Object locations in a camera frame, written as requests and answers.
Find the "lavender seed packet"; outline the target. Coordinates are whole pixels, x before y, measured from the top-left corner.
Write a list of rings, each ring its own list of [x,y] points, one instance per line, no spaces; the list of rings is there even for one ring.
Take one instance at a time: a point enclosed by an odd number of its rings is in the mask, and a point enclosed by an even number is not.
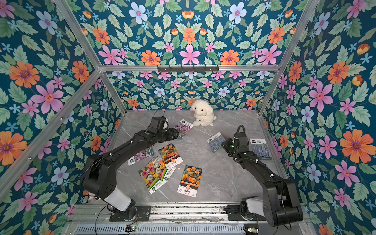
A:
[[[266,139],[250,139],[250,150],[254,152],[260,160],[272,160]]]
[[[225,138],[220,132],[217,132],[215,135],[211,136],[207,143],[210,146],[212,152],[216,152],[218,149],[222,148],[222,144],[225,142]]]

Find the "pink cosmos seed packet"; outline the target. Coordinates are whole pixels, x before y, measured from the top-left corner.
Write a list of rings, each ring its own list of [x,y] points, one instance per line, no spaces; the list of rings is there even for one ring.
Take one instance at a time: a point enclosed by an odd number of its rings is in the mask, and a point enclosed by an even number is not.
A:
[[[179,132],[178,139],[183,139],[186,134],[194,127],[194,125],[184,119],[182,119],[176,126],[175,129]]]

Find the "marigold seed packet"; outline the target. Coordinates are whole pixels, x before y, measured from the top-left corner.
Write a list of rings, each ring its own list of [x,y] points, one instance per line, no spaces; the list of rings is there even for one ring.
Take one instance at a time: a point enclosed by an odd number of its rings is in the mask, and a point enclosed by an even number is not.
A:
[[[202,178],[202,168],[187,165],[180,180],[177,192],[182,195],[196,198]]]
[[[167,169],[171,169],[183,163],[183,159],[178,154],[174,144],[168,144],[167,146],[159,149],[158,152]]]

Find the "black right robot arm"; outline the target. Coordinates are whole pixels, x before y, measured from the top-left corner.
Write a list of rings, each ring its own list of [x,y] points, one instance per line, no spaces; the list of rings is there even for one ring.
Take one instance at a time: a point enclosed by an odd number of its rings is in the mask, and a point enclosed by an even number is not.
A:
[[[304,218],[295,183],[270,170],[249,149],[245,132],[234,134],[222,147],[236,163],[251,173],[262,187],[262,197],[243,198],[238,212],[244,218],[260,215],[272,227],[302,221]]]

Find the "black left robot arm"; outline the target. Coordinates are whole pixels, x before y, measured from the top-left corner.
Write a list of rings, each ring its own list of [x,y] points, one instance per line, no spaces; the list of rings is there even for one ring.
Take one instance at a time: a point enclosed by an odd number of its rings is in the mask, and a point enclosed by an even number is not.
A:
[[[166,117],[153,117],[150,125],[119,147],[102,155],[92,154],[86,161],[81,176],[81,187],[102,199],[126,221],[136,216],[136,203],[117,186],[116,170],[137,153],[177,139],[176,128],[169,128]]]

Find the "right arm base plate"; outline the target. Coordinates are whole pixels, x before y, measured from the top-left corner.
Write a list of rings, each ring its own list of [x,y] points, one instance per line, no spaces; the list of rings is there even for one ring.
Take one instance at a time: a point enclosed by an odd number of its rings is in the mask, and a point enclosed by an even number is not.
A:
[[[263,216],[250,213],[247,208],[241,205],[227,205],[223,210],[229,221],[265,221]]]

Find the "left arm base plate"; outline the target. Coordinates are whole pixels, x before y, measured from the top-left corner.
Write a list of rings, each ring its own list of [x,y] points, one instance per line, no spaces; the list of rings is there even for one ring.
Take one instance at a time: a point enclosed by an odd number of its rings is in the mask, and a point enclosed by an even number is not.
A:
[[[146,222],[151,215],[151,206],[130,206],[125,211],[113,209],[110,222]]]

